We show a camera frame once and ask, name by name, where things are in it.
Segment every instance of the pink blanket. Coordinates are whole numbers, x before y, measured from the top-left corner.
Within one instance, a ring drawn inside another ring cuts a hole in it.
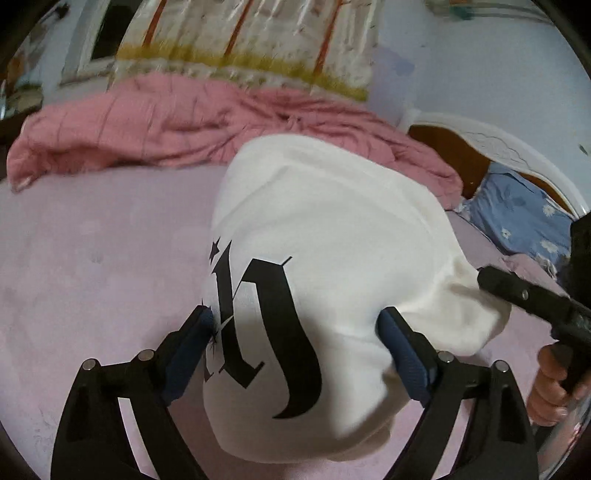
[[[21,190],[47,173],[96,171],[120,163],[227,164],[245,142],[289,132],[399,171],[429,188],[446,209],[459,203],[459,175],[434,150],[364,108],[298,90],[244,91],[218,80],[161,73],[50,105],[29,117],[8,154],[8,178]]]

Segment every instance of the blue gripper pad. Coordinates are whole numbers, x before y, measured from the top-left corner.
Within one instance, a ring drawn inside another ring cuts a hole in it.
[[[413,332],[394,307],[380,312],[376,330],[392,355],[408,396],[426,406],[437,378],[437,352],[423,335]]]
[[[213,312],[203,309],[166,366],[166,383],[161,396],[167,406],[183,396],[214,329]]]

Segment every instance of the window frame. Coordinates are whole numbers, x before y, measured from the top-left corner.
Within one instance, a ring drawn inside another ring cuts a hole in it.
[[[115,64],[114,57],[92,60],[92,52],[100,28],[112,0],[88,0],[76,25],[60,85],[108,76]]]

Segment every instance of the white headboard frame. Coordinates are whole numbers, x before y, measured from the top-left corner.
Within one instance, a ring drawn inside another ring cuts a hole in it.
[[[398,129],[408,133],[413,125],[430,125],[451,130],[490,160],[544,180],[578,217],[589,211],[581,192],[556,165],[535,148],[494,125],[464,116],[422,112],[412,108],[404,112]]]

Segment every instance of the mattress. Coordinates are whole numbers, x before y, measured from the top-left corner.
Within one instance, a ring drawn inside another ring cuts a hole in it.
[[[14,195],[0,183],[0,420],[33,470],[47,480],[57,425],[80,364],[129,361],[156,348],[195,305],[209,273],[209,222],[225,167],[182,170],[116,168],[48,177]],[[474,227],[450,213],[475,267],[502,255]],[[549,326],[514,310],[504,332],[472,362],[502,358],[527,394]],[[262,465],[223,452],[203,409],[202,371],[170,407],[189,448],[212,480],[383,478],[422,412],[411,402],[391,440],[354,462],[318,460]],[[449,471],[466,425],[456,421],[437,475]],[[126,426],[132,415],[124,411]],[[155,476],[133,428],[130,441],[144,473]]]

